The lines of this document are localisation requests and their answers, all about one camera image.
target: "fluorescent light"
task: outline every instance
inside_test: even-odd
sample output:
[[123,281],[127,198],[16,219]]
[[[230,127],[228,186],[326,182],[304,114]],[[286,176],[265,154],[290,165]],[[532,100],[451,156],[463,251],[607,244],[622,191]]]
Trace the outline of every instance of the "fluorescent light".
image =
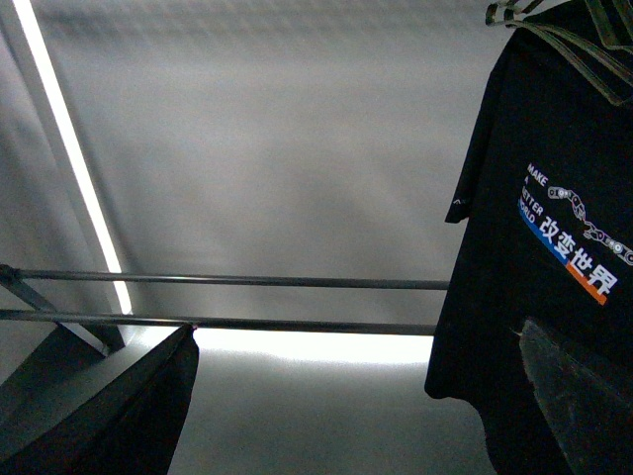
[[[174,328],[146,328],[135,343],[155,347]],[[356,364],[427,364],[432,336],[308,332],[260,332],[251,330],[198,329],[194,333],[201,350],[259,354],[293,361]]]
[[[88,172],[88,167],[86,166],[86,161],[81,151],[79,140],[77,139],[77,134],[70,120],[68,108],[61,94],[61,88],[59,87],[57,76],[52,67],[50,56],[46,50],[42,31],[38,25],[33,6],[29,0],[13,0],[13,4],[20,19],[20,24],[22,25],[27,43],[31,49],[36,68],[42,79],[45,94],[50,103],[50,108],[57,123],[57,128],[59,129],[59,134],[61,135],[66,153],[68,154],[72,171],[77,179],[81,196],[83,197],[90,220],[97,233],[97,239],[101,245],[103,255],[106,258],[108,270],[113,273],[121,273],[121,264],[119,263],[117,252],[115,251],[112,238],[108,232],[106,220],[101,211],[101,206],[99,205],[99,200],[97,199],[97,194],[95,193],[92,179],[90,178],[90,173]],[[122,313],[130,314],[132,312],[132,302],[130,301],[130,294],[128,293],[126,283],[115,282],[115,291],[119,298]]]

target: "black t-shirt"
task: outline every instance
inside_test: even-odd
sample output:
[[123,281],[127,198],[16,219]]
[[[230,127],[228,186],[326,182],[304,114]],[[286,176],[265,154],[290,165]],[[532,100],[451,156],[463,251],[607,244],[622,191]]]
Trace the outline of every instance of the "black t-shirt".
[[[531,21],[599,45],[582,1]],[[523,370],[526,318],[633,369],[632,204],[633,111],[516,31],[491,74],[447,217],[469,223],[425,384],[431,397],[478,409],[501,473],[568,473]],[[528,460],[539,451],[549,460]]]

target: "clothes hanger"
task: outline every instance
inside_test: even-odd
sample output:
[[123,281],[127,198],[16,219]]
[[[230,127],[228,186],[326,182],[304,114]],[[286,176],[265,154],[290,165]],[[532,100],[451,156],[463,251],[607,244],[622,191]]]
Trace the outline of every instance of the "clothes hanger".
[[[627,0],[609,0],[613,5],[611,18],[616,18],[617,12],[621,23],[613,27],[606,7],[600,0],[586,0],[593,23],[596,26],[603,46],[611,50],[622,50],[633,54],[633,8]],[[526,22],[517,19],[518,15],[527,15],[543,3],[543,0],[533,0],[527,6],[518,6],[520,0],[503,0],[489,5],[486,12],[486,25],[490,27],[504,25],[508,28],[524,28],[541,38],[564,57],[610,104],[616,107],[633,104],[633,70],[623,64],[606,50],[592,42],[555,25],[545,25],[536,22]],[[623,40],[626,33],[630,38]],[[580,58],[571,48],[591,56],[614,76],[631,88],[630,94],[623,96],[613,89],[602,77]]]

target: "bicycle chain graphic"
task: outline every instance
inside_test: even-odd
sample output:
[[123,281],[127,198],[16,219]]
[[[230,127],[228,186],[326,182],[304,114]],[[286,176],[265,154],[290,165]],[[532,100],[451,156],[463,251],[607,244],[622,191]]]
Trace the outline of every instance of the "bicycle chain graphic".
[[624,245],[622,242],[618,242],[613,237],[605,233],[603,230],[598,229],[591,221],[587,220],[587,211],[583,200],[573,190],[567,190],[560,186],[550,186],[547,189],[547,196],[551,200],[568,200],[572,203],[574,209],[574,215],[580,221],[582,221],[588,228],[585,230],[583,236],[587,239],[592,239],[597,242],[601,242],[617,255],[620,259],[626,262],[628,265],[633,266],[633,250]]

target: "t-shirt sleeve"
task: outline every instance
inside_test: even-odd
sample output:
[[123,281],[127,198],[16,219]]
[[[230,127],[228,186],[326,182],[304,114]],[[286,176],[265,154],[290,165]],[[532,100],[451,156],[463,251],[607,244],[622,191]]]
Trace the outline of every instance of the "t-shirt sleeve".
[[468,152],[466,153],[462,173],[453,196],[451,207],[446,216],[446,223],[459,223],[468,218],[471,214],[473,200],[477,193],[479,177],[486,159],[491,132],[495,125],[498,99],[507,70],[510,57],[509,47],[511,43],[512,41],[510,41],[503,50],[488,80],[479,116],[477,117]]

